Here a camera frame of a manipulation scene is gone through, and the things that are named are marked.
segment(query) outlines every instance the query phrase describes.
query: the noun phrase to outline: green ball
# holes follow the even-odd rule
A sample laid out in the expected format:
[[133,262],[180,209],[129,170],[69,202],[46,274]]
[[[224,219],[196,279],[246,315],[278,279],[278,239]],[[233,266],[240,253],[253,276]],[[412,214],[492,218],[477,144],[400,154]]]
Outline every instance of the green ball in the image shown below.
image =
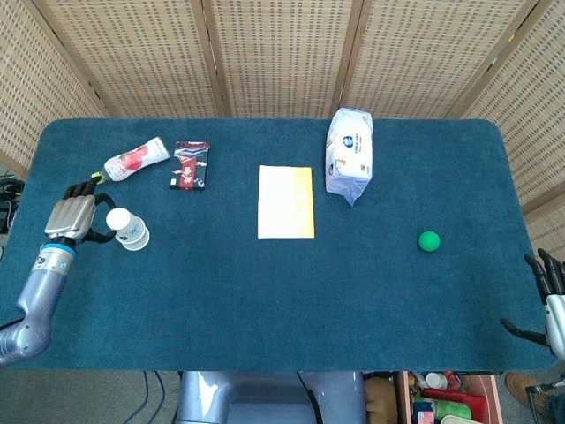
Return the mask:
[[424,231],[418,238],[418,245],[425,252],[433,252],[440,246],[440,236],[433,231]]

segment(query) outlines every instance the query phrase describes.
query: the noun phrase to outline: white paper cup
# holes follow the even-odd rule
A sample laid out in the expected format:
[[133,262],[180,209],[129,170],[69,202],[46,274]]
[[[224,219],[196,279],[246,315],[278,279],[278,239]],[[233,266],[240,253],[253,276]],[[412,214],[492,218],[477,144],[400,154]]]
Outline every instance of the white paper cup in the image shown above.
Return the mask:
[[428,373],[426,382],[430,389],[445,390],[448,387],[448,378],[439,373]]
[[126,208],[113,208],[106,216],[106,224],[116,231],[116,240],[122,244],[133,244],[148,237],[143,220]]
[[147,243],[149,243],[149,230],[146,228],[138,241],[133,243],[122,243],[122,246],[131,252],[135,252],[136,250],[141,250],[143,247],[147,246]]

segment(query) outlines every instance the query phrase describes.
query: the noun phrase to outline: wicker room divider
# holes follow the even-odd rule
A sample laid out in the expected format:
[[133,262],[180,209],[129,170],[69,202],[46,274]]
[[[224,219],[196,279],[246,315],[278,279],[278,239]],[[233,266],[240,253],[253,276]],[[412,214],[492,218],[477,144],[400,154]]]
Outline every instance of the wicker room divider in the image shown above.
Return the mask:
[[533,244],[565,255],[565,0],[7,0],[0,12],[0,163],[23,178],[61,117],[481,117],[501,128]]

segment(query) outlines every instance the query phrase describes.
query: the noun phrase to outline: green container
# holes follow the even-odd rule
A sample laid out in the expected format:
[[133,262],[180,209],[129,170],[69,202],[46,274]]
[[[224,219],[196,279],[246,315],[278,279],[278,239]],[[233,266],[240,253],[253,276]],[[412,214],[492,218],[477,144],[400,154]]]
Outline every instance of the green container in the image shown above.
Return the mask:
[[415,396],[414,402],[429,402],[432,404],[433,414],[436,420],[441,420],[446,415],[455,415],[456,417],[465,418],[466,420],[471,419],[471,409],[467,404],[420,396]]

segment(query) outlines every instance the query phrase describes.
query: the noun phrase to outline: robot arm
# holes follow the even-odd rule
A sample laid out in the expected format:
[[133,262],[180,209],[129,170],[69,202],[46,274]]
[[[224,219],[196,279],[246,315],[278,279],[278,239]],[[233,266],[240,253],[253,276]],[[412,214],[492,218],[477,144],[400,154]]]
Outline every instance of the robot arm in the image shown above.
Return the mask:
[[100,177],[70,186],[53,211],[47,226],[45,243],[19,295],[17,308],[24,317],[0,327],[0,367],[34,358],[51,341],[51,318],[55,313],[64,282],[77,257],[76,246],[83,241],[106,243],[115,231],[103,235],[90,226],[96,206],[116,205],[104,193],[94,195]]
[[545,250],[539,249],[538,254],[543,266],[527,254],[524,259],[531,267],[545,309],[546,333],[519,329],[506,319],[501,322],[514,336],[548,346],[559,360],[565,361],[565,268]]

